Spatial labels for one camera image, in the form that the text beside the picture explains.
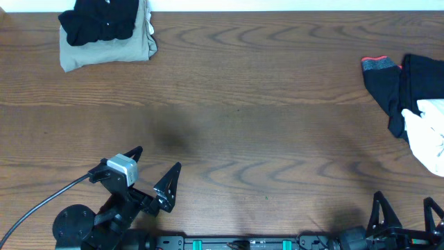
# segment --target gray cloth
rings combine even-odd
[[[139,0],[139,9],[133,36],[111,41],[89,42],[73,47],[67,42],[67,33],[60,27],[60,65],[65,72],[78,69],[83,65],[113,61],[132,62],[149,60],[157,51],[154,39],[150,36],[149,13],[146,0]]]

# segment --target folded clothes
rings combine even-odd
[[[71,46],[67,42],[67,32],[60,27],[60,65],[65,72],[97,63],[112,61],[141,61],[157,51],[154,39],[150,36],[149,13],[146,0],[140,0],[133,35],[125,40],[89,42],[83,46]]]
[[[444,177],[444,99],[419,100],[421,115],[402,111],[414,156],[433,174]]]
[[[389,116],[388,129],[408,141],[402,110],[419,115],[421,99],[444,99],[444,62],[406,55],[402,66],[390,58],[363,58],[364,85]]]
[[[128,39],[133,35],[139,0],[76,0],[74,10],[58,19],[71,46],[98,40]]]

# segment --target wooden tabletop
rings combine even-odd
[[[444,180],[386,128],[360,59],[444,59],[442,12],[153,13],[158,53],[64,73],[57,13],[0,30],[0,235],[99,163],[142,145],[136,188],[183,164],[176,206],[133,224],[187,235],[296,235],[366,225],[381,190],[405,227]],[[29,217],[4,249],[53,249],[65,207],[97,211],[99,183]]]

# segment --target white wall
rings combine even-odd
[[[0,0],[6,12],[62,12],[76,0]],[[152,11],[444,10],[444,0],[151,0]]]

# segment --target pink stripe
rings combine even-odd
[[[361,59],[361,62],[365,61],[365,60],[381,60],[387,58],[387,56],[380,56],[379,58],[371,58],[371,57],[365,57]]]

